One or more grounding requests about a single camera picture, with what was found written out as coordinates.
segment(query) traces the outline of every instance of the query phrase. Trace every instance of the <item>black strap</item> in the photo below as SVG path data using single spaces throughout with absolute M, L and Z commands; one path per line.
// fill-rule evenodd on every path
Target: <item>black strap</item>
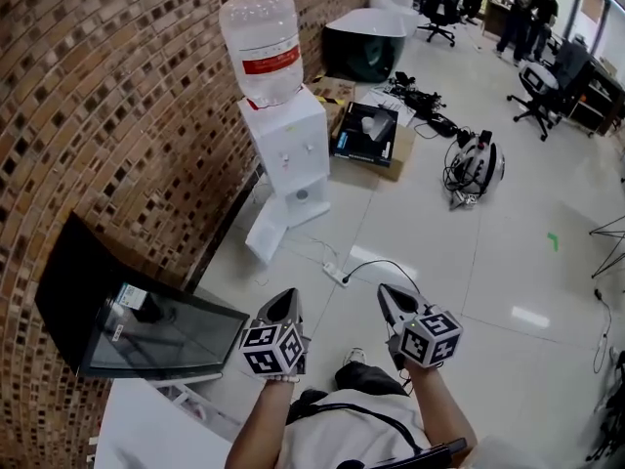
M 406 426 L 404 426 L 401 422 L 387 415 L 383 415 L 382 413 L 376 413 L 375 411 L 368 410 L 358 405 L 352 405 L 352 404 L 347 404 L 347 403 L 336 403 L 336 404 L 329 404 L 329 405 L 302 406 L 302 409 L 298 411 L 298 414 L 295 417 L 295 419 L 293 419 L 293 422 L 301 418 L 312 417 L 313 415 L 316 415 L 317 413 L 322 413 L 323 411 L 330 411 L 330 410 L 353 410 L 353 411 L 357 411 L 358 413 L 364 413 L 365 415 L 371 415 L 379 420 L 382 420 L 382 422 L 386 422 L 394 429 L 397 429 L 399 433 L 403 436 L 403 438 L 406 440 L 406 442 L 410 445 L 410 447 L 414 450 L 415 455 L 418 455 L 422 451 L 421 448 L 415 443 L 414 438 L 410 434 L 410 431 L 408 431 Z

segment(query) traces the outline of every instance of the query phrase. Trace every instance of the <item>black office chair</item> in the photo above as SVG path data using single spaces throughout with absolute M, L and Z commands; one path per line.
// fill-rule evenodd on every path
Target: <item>black office chair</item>
M 533 116 L 543 133 L 540 140 L 546 141 L 547 129 L 552 129 L 562 120 L 559 114 L 556 121 L 552 121 L 549 117 L 550 111 L 560 113 L 562 110 L 563 96 L 558 80 L 549 69 L 538 63 L 528 63 L 519 72 L 519 79 L 523 88 L 531 96 L 531 100 L 525 101 L 513 95 L 506 98 L 508 101 L 514 99 L 527 108 L 524 113 L 514 116 L 513 120 L 516 123 L 522 118 Z
M 527 107 L 527 111 L 514 116 L 518 122 L 527 116 L 533 116 L 542 130 L 541 141 L 546 141 L 548 132 L 554 125 L 562 120 L 562 113 L 570 99 L 575 97 L 576 80 L 584 65 L 592 59 L 592 56 L 579 44 L 564 42 L 560 47 L 556 60 L 553 64 L 527 64 L 520 72 L 521 85 L 531 96 L 531 101 L 524 101 L 517 96 L 510 95 L 512 99 Z M 552 121 L 549 112 L 556 114 L 556 120 Z
M 451 47 L 456 45 L 454 34 L 448 29 L 443 28 L 450 24 L 455 24 L 460 20 L 460 14 L 458 12 L 459 1 L 460 0 L 426 0 L 423 14 L 426 18 L 430 19 L 430 24 L 427 26 L 419 26 L 418 29 L 426 29 L 432 32 L 428 37 L 428 42 L 432 41 L 434 35 L 441 35 L 449 40 L 449 45 Z M 440 6 L 444 9 L 444 14 L 438 13 Z

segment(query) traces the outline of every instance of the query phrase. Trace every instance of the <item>shoe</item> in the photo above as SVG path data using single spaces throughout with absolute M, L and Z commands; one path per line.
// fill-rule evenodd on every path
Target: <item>shoe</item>
M 352 348 L 352 350 L 345 355 L 345 359 L 343 360 L 343 366 L 351 362 L 367 364 L 367 356 L 364 354 L 364 351 L 362 351 L 362 349 Z
M 618 364 L 618 359 L 621 356 L 621 352 L 616 349 L 614 346 L 609 348 L 609 358 L 614 366 Z

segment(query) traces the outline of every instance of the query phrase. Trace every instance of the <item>sticker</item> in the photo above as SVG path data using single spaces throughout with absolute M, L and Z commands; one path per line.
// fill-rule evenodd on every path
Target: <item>sticker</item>
M 113 334 L 113 338 L 111 339 L 113 342 L 117 342 L 119 340 L 119 336 L 121 335 L 121 331 L 124 329 L 123 324 L 118 324 L 115 333 Z
M 339 138 L 339 144 L 337 145 L 339 149 L 343 149 L 345 147 L 345 143 L 348 141 L 348 133 L 343 132 L 341 137 Z
M 247 74 L 273 73 L 300 59 L 300 41 L 297 34 L 281 42 L 239 51 L 243 70 Z
M 554 243 L 554 252 L 558 252 L 558 237 L 553 233 L 547 233 L 547 238 Z
M 115 302 L 130 309 L 140 309 L 147 297 L 147 292 L 136 286 L 124 283 Z

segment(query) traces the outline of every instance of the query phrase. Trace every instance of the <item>white table surface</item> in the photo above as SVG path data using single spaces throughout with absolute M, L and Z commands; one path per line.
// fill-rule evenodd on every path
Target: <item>white table surface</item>
M 117 379 L 104 411 L 95 469 L 218 469 L 230 446 L 145 380 Z

